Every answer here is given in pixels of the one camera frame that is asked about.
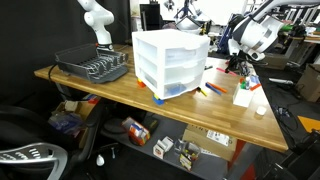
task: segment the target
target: orange marker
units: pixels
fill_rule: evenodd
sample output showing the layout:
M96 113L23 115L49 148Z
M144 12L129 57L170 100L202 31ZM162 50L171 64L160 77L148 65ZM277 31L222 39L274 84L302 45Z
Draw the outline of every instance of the orange marker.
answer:
M258 87L260 87L261 86L261 84L257 84L257 85L255 85L255 86L253 86L252 88L250 88L250 90L251 91L254 91L255 89L257 89Z
M217 86L217 85L212 84L212 83L209 83L209 82L207 82L207 83L208 83L208 84L210 84L212 87L214 87L214 88L216 88L216 89L220 90L221 92L224 92L224 93L226 93L226 92L227 92L227 90L226 90L226 89L224 89L224 88L222 88L222 87L220 87L220 86Z

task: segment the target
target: white plastic drawer unit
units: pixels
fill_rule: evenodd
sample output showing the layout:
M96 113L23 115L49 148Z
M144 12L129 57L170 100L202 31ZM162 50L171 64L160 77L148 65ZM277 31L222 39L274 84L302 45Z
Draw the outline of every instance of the white plastic drawer unit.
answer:
M160 99L197 88L210 40L178 30L132 33L136 76Z

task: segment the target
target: table leg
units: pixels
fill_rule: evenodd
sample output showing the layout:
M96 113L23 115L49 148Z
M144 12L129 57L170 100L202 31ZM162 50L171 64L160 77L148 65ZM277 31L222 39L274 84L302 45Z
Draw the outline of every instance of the table leg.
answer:
M263 147L254 144L246 143L242 148L238 158L233 163L232 167L226 175L228 180L237 180L245 173L249 166L253 163Z

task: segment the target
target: machine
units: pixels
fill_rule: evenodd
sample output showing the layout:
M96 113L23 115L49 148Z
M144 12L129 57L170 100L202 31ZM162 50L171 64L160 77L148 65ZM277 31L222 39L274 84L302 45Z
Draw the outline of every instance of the machine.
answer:
M228 41L229 53L233 56L232 65L238 64L239 53L245 54L250 60L262 60L263 52L272 48L277 43L278 31L283 26L279 20L268 13L281 5L319 5L320 0L268 0L265 1L252 14L236 25L232 32L232 38Z
M189 4L192 5L194 11L196 12L196 15L199 16L202 12L199 8L196 7L196 2L197 0L185 0L184 1L184 6L177 12L177 14L174 16L174 18L178 18L179 14L183 12L183 14L179 17L180 19L184 18L185 16L188 16L188 13L193 16L192 11L189 9Z
M87 11L84 20L96 33L98 48L113 51L111 35L104 27L113 23L112 12L104 9L95 0L78 0L78 2Z

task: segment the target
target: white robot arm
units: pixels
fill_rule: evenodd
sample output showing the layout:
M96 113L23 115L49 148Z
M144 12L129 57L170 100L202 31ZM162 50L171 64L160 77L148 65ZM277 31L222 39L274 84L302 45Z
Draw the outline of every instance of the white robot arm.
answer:
M113 14L95 0L78 0L78 2L87 11L84 20L96 33L99 48L113 51L110 33L104 27L113 23Z
M237 55L240 50L253 60L262 60L269 47L277 43L277 34L283 23L265 15L281 5L316 5L320 0L267 0L251 15L242 20L234 29L228 41L230 55Z

